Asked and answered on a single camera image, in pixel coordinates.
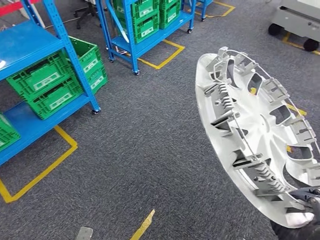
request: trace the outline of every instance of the red object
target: red object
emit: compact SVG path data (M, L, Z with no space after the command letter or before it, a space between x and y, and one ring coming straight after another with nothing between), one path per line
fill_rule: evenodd
M41 0L30 0L29 2L31 4L35 4L35 3L38 3L40 2ZM7 14L11 14L12 12L19 10L19 9L22 9L23 6L21 2L17 1L17 2L14 2L14 3L10 3L10 4L7 4L5 6L0 6L0 17L7 15Z

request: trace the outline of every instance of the shelf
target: shelf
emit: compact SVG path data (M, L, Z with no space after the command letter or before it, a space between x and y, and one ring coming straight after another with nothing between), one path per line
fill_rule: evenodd
M82 94L45 120L42 120L35 115L26 102L21 102L5 112L5 115L21 135L21 138L0 151L0 165L26 148L89 101L89 97Z
M63 47L62 40L30 20L0 32L0 81Z
M159 29L155 34L152 34L148 38L146 38L143 41L141 41L138 44L135 44L135 55L139 58L149 50L153 48L154 46L160 43L163 39L168 37L173 32L183 26L186 22L191 20L193 16L191 13L180 11L180 16L176 20L173 21L171 24L168 25L165 29ZM130 46L128 42L126 42L122 36L117 36L111 40L112 44L115 44L119 48L123 50L131 52Z

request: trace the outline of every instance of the white cart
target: white cart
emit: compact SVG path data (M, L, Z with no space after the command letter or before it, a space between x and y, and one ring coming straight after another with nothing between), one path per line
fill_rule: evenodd
M300 37L307 37L303 47L315 51L320 42L320 0L282 0L269 27L269 33L278 35L282 28Z

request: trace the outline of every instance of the crate label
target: crate label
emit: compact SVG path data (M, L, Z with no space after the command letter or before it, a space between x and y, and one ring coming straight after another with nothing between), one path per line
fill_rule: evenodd
M8 120L7 120L7 118L5 118L5 117L4 117L4 116L2 116L2 115L0 115L0 118L1 118L1 120L2 120L4 123L5 123L5 124L7 124L7 125L8 125L8 126L11 126Z
M120 12L122 14L125 13L124 9L122 7L120 7L120 6L117 6L116 10L118 10L118 12Z
M143 38L143 37L144 37L146 35L148 35L149 33L152 33L152 31L153 31L153 27L152 26L150 27L150 28L149 28L149 29L146 29L146 31L143 31L143 32L141 33L141 38Z
M59 78L60 76L60 75L59 73L55 72L54 74L51 74L51 75L47 77L47 78L45 78L45 79L43 79L42 81L39 81L38 83L34 84L33 85L33 88L34 88L35 91L38 91L39 89L42 89L43 87L45 87L45 86L47 86L48 84L50 84L51 82L53 82L53 81Z
M97 81L91 85L91 89L93 90L97 87L98 84L101 83L104 79L103 76L100 76Z
M143 17L144 15L147 15L149 13L151 13L152 11L153 11L153 6L150 6L150 7L148 7L146 9L144 9L143 11L139 12L139 16Z
M66 94L66 95L64 95L64 96L63 96L63 97L61 97L61 98L60 98L60 99L58 99L58 100L57 100L55 102L53 102L53 103L50 104L49 105L50 106L50 109L51 110L54 110L54 109L55 109L57 107L59 107L60 105L66 102L66 100L71 98L72 96L72 95L71 93L68 92L67 94Z
M172 19L175 18L177 16L177 13L174 13L172 15L171 15L170 17L168 18L168 22L169 23L170 21L171 21Z
M96 58L93 61L91 61L91 63L89 63L88 66L85 67L83 70L85 71L85 73L88 72L90 69L94 67L94 65L97 64L99 61Z

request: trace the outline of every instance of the office chair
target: office chair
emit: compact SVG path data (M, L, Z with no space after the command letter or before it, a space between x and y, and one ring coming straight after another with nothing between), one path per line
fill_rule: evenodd
M97 19L99 19L99 16L97 14L97 9L97 7L94 6L94 4L91 1L91 0L86 0L88 2L88 6L87 7L83 7L83 8L79 8L77 9L75 11L74 11L73 16L75 18L78 18L78 15L78 13L82 13L82 15L80 16L79 19L78 19L76 21L76 29L82 29L82 26L80 25L80 23L83 20L85 20L85 18L87 18L89 14L91 14L92 17L96 17Z

